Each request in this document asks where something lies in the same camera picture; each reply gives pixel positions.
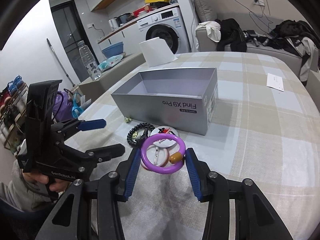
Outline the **person's left hand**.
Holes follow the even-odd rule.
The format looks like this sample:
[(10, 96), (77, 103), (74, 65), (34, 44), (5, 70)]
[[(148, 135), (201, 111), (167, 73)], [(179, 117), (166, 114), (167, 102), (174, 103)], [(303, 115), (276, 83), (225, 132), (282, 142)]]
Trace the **person's left hand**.
[(22, 173), (24, 179), (30, 183), (36, 183), (39, 182), (44, 185), (49, 185), (49, 189), (52, 192), (63, 192), (67, 190), (67, 188), (70, 185), (70, 182), (60, 180), (60, 179), (54, 179), (54, 182), (49, 181), (49, 177), (42, 174), (39, 171), (32, 171), (30, 173)]

